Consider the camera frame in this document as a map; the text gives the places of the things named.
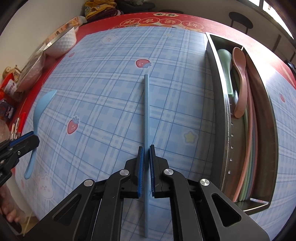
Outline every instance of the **strawberry print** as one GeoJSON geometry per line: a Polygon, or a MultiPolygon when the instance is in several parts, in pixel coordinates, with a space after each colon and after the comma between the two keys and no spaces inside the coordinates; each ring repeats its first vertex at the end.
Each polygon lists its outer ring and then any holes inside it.
{"type": "Polygon", "coordinates": [[[77,118],[77,116],[73,117],[68,124],[68,130],[67,130],[68,134],[72,134],[74,131],[76,131],[78,128],[78,124],[79,124],[79,119],[77,118]]]}
{"type": "Polygon", "coordinates": [[[283,96],[282,94],[279,94],[279,97],[281,98],[281,100],[282,100],[283,102],[286,102],[286,101],[285,101],[285,98],[284,98],[284,96],[283,96]]]}
{"type": "Polygon", "coordinates": [[[151,66],[151,63],[148,59],[138,59],[136,61],[136,66],[138,68],[143,68],[143,69],[146,69],[148,68],[149,66],[151,66]]]}

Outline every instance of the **metal tray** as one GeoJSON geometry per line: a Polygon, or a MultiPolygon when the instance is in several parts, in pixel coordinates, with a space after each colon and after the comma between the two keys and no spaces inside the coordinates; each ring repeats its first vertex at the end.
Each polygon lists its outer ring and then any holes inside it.
{"type": "MultiPolygon", "coordinates": [[[[227,94],[217,50],[223,48],[232,52],[234,47],[243,46],[214,34],[206,33],[206,35],[216,114],[215,147],[210,180],[232,199],[243,168],[246,136],[243,118],[236,119],[232,116],[234,105],[227,94]]],[[[278,165],[278,138],[275,116],[266,88],[247,49],[243,48],[243,51],[253,73],[249,79],[258,124],[258,162],[251,198],[265,203],[242,201],[236,204],[247,214],[254,214],[267,209],[272,200],[278,165]]]]}

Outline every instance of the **light blue spoon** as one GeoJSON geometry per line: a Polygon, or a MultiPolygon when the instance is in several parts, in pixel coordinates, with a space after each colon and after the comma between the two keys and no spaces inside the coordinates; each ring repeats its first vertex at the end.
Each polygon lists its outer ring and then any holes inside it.
{"type": "Polygon", "coordinates": [[[145,82],[145,114],[144,114],[144,214],[145,214],[145,237],[148,238],[148,214],[149,214],[149,119],[150,119],[150,103],[149,103],[149,75],[144,75],[145,82]]]}
{"type": "MultiPolygon", "coordinates": [[[[35,107],[34,115],[33,115],[33,132],[35,135],[38,135],[38,124],[39,124],[40,117],[44,112],[44,110],[46,109],[46,107],[48,106],[48,104],[50,103],[50,101],[52,100],[52,98],[54,97],[54,95],[56,94],[56,92],[57,92],[56,90],[53,90],[43,95],[35,107]]],[[[36,152],[37,152],[37,148],[35,148],[31,153],[30,161],[24,174],[25,179],[29,179],[32,175],[35,160],[36,160],[36,152]]]]}

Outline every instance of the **bowl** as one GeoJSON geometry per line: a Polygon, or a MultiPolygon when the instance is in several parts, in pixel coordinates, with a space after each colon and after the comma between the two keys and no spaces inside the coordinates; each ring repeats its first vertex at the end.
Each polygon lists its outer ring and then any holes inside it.
{"type": "Polygon", "coordinates": [[[35,59],[35,57],[40,54],[41,52],[43,52],[44,47],[46,46],[45,43],[40,44],[35,51],[31,54],[31,56],[28,58],[26,64],[24,65],[24,68],[22,69],[22,73],[24,75],[24,73],[28,71],[28,65],[32,65],[33,59],[35,59]]]}
{"type": "Polygon", "coordinates": [[[26,64],[17,83],[17,92],[30,89],[42,74],[45,63],[45,54],[43,51],[34,55],[26,64]]]}
{"type": "Polygon", "coordinates": [[[76,34],[74,27],[70,27],[53,38],[43,49],[43,51],[54,58],[61,57],[76,44],[76,34]]]}

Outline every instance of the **window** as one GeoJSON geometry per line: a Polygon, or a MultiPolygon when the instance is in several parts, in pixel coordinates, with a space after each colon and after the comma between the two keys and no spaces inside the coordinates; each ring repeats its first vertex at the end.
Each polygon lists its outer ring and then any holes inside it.
{"type": "Polygon", "coordinates": [[[281,25],[283,29],[293,38],[291,32],[289,31],[288,27],[285,25],[284,21],[277,14],[277,12],[272,8],[272,6],[270,6],[266,1],[263,1],[263,10],[267,12],[271,17],[273,17],[273,19],[277,21],[279,25],[281,25]]]}
{"type": "Polygon", "coordinates": [[[259,7],[260,0],[249,0],[249,1],[259,7]]]}

